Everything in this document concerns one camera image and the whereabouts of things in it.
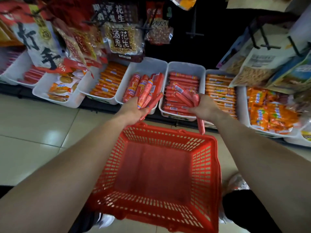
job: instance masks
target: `person's left hand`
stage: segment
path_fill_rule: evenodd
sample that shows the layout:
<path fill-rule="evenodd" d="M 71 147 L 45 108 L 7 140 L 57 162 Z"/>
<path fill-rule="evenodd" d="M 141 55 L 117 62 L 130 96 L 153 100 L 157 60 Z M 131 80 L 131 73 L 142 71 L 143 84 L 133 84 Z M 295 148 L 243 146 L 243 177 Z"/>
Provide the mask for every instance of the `person's left hand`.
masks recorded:
<path fill-rule="evenodd" d="M 124 123 L 124 127 L 137 123 L 142 116 L 148 113 L 149 108 L 138 109 L 137 101 L 138 97 L 129 99 L 115 114 L 115 118 Z"/>

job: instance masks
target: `shoe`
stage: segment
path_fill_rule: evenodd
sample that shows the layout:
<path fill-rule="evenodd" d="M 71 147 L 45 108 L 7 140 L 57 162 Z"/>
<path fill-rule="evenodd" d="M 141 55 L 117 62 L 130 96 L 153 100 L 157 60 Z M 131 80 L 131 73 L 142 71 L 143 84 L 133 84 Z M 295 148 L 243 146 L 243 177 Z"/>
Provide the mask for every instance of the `shoe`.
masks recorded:
<path fill-rule="evenodd" d="M 115 217 L 109 214 L 101 214 L 99 216 L 98 222 L 95 224 L 95 226 L 98 226 L 100 228 L 108 227 L 110 226 L 113 221 L 115 220 Z"/>
<path fill-rule="evenodd" d="M 236 190 L 244 190 L 244 189 L 250 189 L 247 185 L 246 181 L 243 179 L 241 174 L 237 173 L 231 179 L 229 180 L 228 186 L 223 191 L 222 196 L 225 196 L 228 193 L 231 193 Z M 228 223 L 233 222 L 230 219 L 228 219 L 225 215 L 224 208 L 222 206 L 222 200 L 219 206 L 219 223 Z"/>

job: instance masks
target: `tile floor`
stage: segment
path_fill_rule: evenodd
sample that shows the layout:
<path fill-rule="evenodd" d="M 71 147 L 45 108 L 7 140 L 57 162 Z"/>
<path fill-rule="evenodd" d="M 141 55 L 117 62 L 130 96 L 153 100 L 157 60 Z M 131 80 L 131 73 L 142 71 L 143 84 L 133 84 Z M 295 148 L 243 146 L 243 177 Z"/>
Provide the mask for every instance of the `tile floor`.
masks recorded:
<path fill-rule="evenodd" d="M 18 99 L 0 94 L 0 185 L 16 185 L 34 170 L 70 147 L 111 114 L 71 109 L 61 105 Z M 170 125 L 146 121 L 149 125 Z M 237 172 L 236 165 L 219 134 L 218 154 L 223 182 Z M 311 161 L 308 149 L 291 148 Z M 248 232 L 234 223 L 220 224 L 220 232 Z M 167 229 L 131 220 L 116 220 L 110 227 L 90 233 L 167 233 Z"/>

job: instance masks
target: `red shopping basket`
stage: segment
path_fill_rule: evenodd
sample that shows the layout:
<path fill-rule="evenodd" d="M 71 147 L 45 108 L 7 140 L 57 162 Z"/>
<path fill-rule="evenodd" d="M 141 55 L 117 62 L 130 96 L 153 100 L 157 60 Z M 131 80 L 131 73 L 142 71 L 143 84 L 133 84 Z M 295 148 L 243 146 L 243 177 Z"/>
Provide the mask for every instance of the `red shopping basket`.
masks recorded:
<path fill-rule="evenodd" d="M 220 197 L 213 136 L 138 123 L 120 134 L 87 203 L 120 220 L 206 233 L 218 232 Z"/>

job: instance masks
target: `hand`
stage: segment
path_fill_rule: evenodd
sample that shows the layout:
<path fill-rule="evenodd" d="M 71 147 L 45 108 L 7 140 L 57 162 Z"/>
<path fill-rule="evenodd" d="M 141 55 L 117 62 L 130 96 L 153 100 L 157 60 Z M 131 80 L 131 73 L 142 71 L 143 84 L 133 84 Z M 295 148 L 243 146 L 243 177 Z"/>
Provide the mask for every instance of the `hand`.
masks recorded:
<path fill-rule="evenodd" d="M 209 96 L 199 94 L 200 104 L 198 107 L 189 108 L 189 113 L 196 114 L 197 117 L 208 122 L 213 122 L 219 115 L 223 113 Z"/>
<path fill-rule="evenodd" d="M 138 109 L 137 101 L 138 97 L 129 99 L 122 105 L 118 113 L 115 114 L 114 118 L 123 123 L 124 127 L 137 123 L 142 116 L 148 113 L 149 108 Z"/>

